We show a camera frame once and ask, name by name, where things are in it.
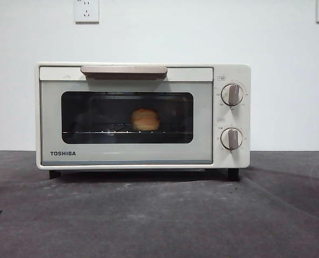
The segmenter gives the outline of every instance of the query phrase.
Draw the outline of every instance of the black foot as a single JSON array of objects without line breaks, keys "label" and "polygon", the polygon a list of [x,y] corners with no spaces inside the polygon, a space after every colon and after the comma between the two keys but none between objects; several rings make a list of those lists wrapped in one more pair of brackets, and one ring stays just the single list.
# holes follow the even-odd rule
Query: black foot
[{"label": "black foot", "polygon": [[61,176],[61,172],[57,170],[49,170],[48,174],[49,174],[50,180]]},{"label": "black foot", "polygon": [[239,170],[240,169],[238,169],[238,168],[228,168],[229,181],[239,181],[240,180],[240,176],[238,174]]}]

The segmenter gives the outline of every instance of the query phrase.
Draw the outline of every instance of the bread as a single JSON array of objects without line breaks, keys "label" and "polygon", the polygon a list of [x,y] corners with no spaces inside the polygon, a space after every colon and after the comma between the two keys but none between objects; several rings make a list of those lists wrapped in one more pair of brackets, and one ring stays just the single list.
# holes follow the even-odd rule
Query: bread
[{"label": "bread", "polygon": [[152,109],[137,109],[131,115],[132,127],[137,131],[153,131],[160,126],[160,114]]}]

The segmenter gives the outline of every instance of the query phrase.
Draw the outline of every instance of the control knob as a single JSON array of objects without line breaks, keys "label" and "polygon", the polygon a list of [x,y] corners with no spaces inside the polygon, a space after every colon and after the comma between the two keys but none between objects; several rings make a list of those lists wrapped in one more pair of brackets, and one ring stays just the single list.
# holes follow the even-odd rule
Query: control knob
[{"label": "control knob", "polygon": [[222,89],[221,97],[228,106],[236,106],[243,99],[243,90],[238,84],[230,83]]},{"label": "control knob", "polygon": [[220,141],[224,148],[233,151],[241,146],[243,137],[239,130],[235,128],[228,128],[222,132]]}]

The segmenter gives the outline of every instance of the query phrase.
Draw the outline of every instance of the white toaster oven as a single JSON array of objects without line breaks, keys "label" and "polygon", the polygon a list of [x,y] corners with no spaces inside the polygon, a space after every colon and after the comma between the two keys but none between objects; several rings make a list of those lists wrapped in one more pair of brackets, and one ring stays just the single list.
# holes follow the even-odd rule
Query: white toaster oven
[{"label": "white toaster oven", "polygon": [[243,64],[37,66],[37,166],[50,170],[216,169],[250,161]]}]

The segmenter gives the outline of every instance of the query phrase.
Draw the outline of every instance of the oven window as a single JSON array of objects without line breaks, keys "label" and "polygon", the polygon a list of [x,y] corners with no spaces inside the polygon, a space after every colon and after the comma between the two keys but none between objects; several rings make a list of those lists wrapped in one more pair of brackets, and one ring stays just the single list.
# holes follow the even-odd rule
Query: oven window
[{"label": "oven window", "polygon": [[193,139],[188,92],[90,92],[62,95],[67,144],[186,144]]}]

